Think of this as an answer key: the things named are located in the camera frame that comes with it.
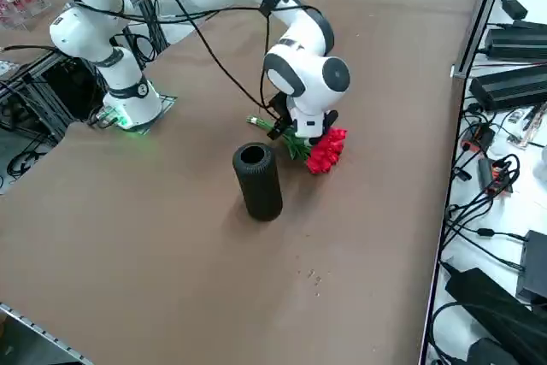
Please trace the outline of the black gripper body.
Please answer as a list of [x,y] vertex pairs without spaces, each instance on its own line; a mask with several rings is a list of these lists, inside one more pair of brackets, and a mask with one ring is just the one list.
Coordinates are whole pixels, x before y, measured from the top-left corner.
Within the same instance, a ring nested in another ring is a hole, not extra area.
[[290,110],[287,107],[287,98],[288,96],[280,91],[269,100],[269,107],[275,111],[281,121],[292,122]]

